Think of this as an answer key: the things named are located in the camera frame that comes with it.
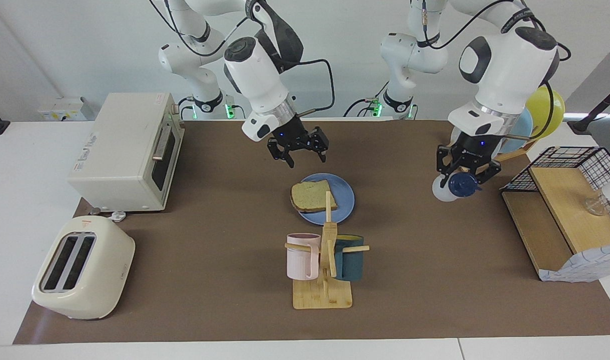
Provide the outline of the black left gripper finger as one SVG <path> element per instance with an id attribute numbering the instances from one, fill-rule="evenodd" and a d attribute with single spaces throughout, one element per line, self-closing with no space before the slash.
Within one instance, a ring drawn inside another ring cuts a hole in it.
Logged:
<path id="1" fill-rule="evenodd" d="M 502 170 L 500 162 L 492 159 L 478 168 L 478 183 L 485 183 Z"/>
<path id="2" fill-rule="evenodd" d="M 439 145 L 436 150 L 436 170 L 445 176 L 449 176 L 458 168 L 458 158 L 454 160 L 451 147 Z"/>

